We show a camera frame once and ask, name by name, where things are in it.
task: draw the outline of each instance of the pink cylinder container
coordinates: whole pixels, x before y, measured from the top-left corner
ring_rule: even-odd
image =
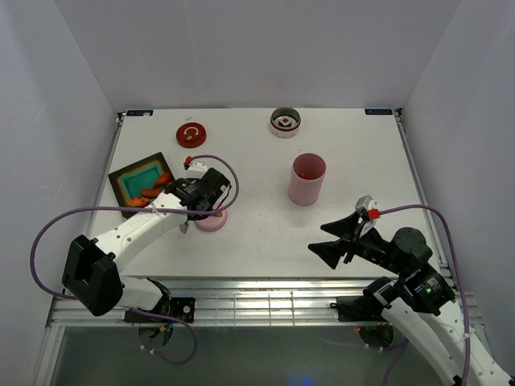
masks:
[[[299,155],[291,167],[290,187],[288,195],[293,203],[308,207],[319,199],[323,178],[325,177],[325,161],[316,154]]]
[[[195,221],[198,229],[205,232],[215,232],[221,229],[227,222],[227,211],[221,211],[219,214],[211,215],[207,219]]]

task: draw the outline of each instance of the white tabletop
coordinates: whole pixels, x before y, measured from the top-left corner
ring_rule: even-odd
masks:
[[[215,154],[229,162],[241,183],[238,201],[218,232],[190,226],[186,235],[172,229],[144,249],[124,274],[139,277],[377,277],[392,276],[359,257],[330,269],[307,249],[309,243],[334,240],[321,224],[354,211],[370,194],[386,209],[419,203],[402,140],[393,116],[366,116],[363,109],[299,109],[299,133],[288,139],[270,129],[273,109],[164,109],[151,117],[126,117],[109,172],[162,152],[175,177],[183,175],[188,155]],[[184,149],[175,140],[186,122],[199,122],[208,139]],[[316,153],[327,163],[319,201],[311,207],[293,204],[287,195],[291,163],[302,153]],[[226,176],[230,173],[207,160]],[[105,184],[100,205],[117,205]],[[92,234],[123,221],[115,212],[99,212]],[[401,227],[419,229],[435,250],[422,211],[411,210],[379,219],[377,230],[390,240]],[[431,264],[437,267],[435,257]]]

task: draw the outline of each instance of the white wall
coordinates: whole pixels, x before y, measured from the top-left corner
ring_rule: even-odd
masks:
[[[403,106],[459,0],[56,0],[111,105]]]
[[[406,104],[429,202],[455,238],[499,362],[515,374],[515,2],[463,0]]]
[[[31,242],[93,202],[116,116],[52,0],[0,1],[0,90],[0,384],[28,385],[51,302],[31,280]],[[57,290],[84,220],[43,242],[39,272]]]

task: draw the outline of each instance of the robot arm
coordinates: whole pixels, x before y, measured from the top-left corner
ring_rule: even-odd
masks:
[[[363,291],[364,301],[360,303],[367,305],[371,318],[380,315],[401,330],[431,363],[444,385],[459,385],[458,369],[464,368],[465,344],[464,322],[455,295],[428,264],[432,251],[419,230],[401,228],[390,242],[383,240],[370,226],[366,234],[361,232],[366,223],[379,216],[375,209],[362,204],[370,200],[370,196],[363,197],[354,214],[322,225],[322,230],[339,237],[337,241],[310,244],[308,248],[333,269],[342,256],[347,264],[358,255],[397,274],[395,283],[387,277],[374,281]],[[472,333],[470,339],[468,385],[515,385],[476,334]]]
[[[164,232],[207,216],[185,213],[163,213],[163,209],[178,211],[211,211],[230,182],[222,173],[194,162],[187,169],[187,178],[168,185],[147,207],[115,229],[88,239],[82,235],[70,245],[64,268],[63,285],[95,316],[115,306],[137,307],[162,314],[168,307],[170,294],[156,281],[126,277],[120,272],[147,245]]]
[[[436,333],[451,358],[459,368],[465,363],[464,322],[458,302],[447,302],[440,307],[441,314],[419,314],[420,318]],[[468,384],[507,385],[515,384],[484,348],[475,332],[470,334],[471,358]]]

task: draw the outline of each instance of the red lid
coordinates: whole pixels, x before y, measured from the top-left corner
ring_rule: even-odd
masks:
[[[177,142],[187,149],[199,147],[208,137],[206,129],[196,122],[185,123],[177,129]]]

